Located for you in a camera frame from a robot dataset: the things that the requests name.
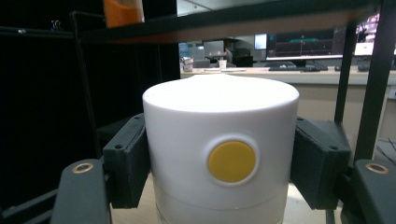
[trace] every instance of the orange object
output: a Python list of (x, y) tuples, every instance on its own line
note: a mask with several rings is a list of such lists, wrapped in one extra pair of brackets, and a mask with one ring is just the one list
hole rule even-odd
[(104, 0), (107, 27), (116, 27), (145, 21), (143, 8), (121, 4), (118, 0)]

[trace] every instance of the metal rivet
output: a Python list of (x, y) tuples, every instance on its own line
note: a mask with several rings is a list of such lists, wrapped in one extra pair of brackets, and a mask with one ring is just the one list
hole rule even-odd
[(389, 173), (389, 169), (380, 164), (367, 163), (366, 168), (380, 175), (387, 175)]
[(75, 166), (73, 168), (73, 173), (82, 174), (82, 173), (90, 171), (92, 168), (93, 168), (93, 164), (92, 163), (85, 162), (85, 163), (82, 163), (82, 164), (79, 164), (79, 165)]

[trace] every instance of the black shelf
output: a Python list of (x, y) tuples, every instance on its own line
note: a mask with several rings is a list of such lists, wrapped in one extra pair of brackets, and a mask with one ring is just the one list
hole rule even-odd
[(224, 36), (345, 26), (377, 11), (375, 0), (273, 1), (187, 16), (170, 16), (80, 34), (82, 43), (177, 43)]

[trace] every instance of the black panel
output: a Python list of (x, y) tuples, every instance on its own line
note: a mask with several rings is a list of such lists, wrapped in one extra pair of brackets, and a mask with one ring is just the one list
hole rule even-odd
[(56, 189), (95, 149), (71, 39), (0, 36), (1, 206)]
[(102, 0), (29, 1), (2, 0), (0, 3), (0, 26), (15, 26), (50, 30), (51, 21), (61, 21), (66, 31), (71, 31), (69, 13), (73, 10), (103, 15)]

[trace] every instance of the table surface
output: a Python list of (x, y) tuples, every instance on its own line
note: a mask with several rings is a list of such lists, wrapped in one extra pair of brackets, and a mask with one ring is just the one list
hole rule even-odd
[[(334, 71), (334, 67), (329, 67), (328, 71), (320, 72), (273, 72), (268, 71), (265, 67), (248, 67), (248, 68), (228, 68), (238, 71), (221, 71), (220, 69), (194, 68), (192, 72), (180, 72), (181, 78), (192, 77), (194, 75), (214, 75), (228, 74), (239, 77), (261, 77), (269, 78), (286, 83), (294, 84), (336, 84), (338, 85), (340, 72)], [(350, 69), (349, 85), (366, 85), (368, 72), (359, 72), (357, 66)], [(389, 85), (396, 85), (396, 71), (390, 71)]]
[[(341, 224), (341, 207), (337, 207), (334, 214), (335, 224)], [(114, 224), (157, 224), (157, 210), (155, 205), (152, 175), (148, 176), (138, 208), (112, 209), (111, 216)], [(294, 185), (289, 184), (283, 224), (297, 223), (325, 224), (325, 211), (311, 210), (297, 188), (295, 188)]]

